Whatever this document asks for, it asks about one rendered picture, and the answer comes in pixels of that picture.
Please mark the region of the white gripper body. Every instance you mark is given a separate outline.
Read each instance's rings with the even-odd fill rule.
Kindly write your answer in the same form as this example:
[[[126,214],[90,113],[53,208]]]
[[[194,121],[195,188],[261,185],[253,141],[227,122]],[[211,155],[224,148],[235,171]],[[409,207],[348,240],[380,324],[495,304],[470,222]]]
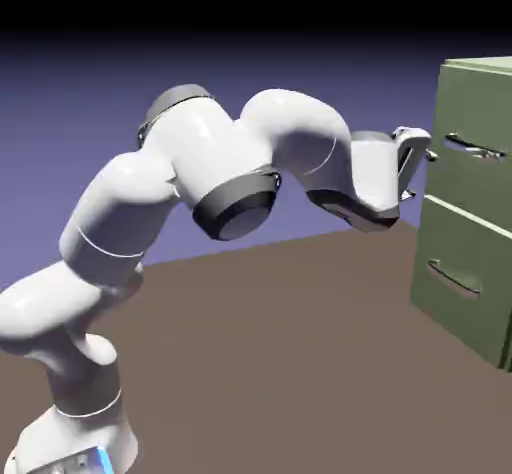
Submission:
[[[402,193],[408,188],[419,164],[425,157],[431,135],[421,128],[400,126],[393,131],[392,139],[396,148],[396,172],[392,203],[398,205]]]

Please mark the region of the green cabinet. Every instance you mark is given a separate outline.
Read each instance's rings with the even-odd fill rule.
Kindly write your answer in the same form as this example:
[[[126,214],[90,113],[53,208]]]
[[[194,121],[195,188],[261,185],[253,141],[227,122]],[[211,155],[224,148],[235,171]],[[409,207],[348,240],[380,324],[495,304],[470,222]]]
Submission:
[[[411,302],[512,373],[512,56],[438,78]]]

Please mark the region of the green drawer front, lower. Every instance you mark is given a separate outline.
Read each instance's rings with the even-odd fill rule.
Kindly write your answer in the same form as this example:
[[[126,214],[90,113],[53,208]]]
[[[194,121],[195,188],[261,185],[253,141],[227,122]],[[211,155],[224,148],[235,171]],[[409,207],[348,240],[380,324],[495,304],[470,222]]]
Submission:
[[[512,232],[425,197],[411,303],[485,361],[512,372]]]

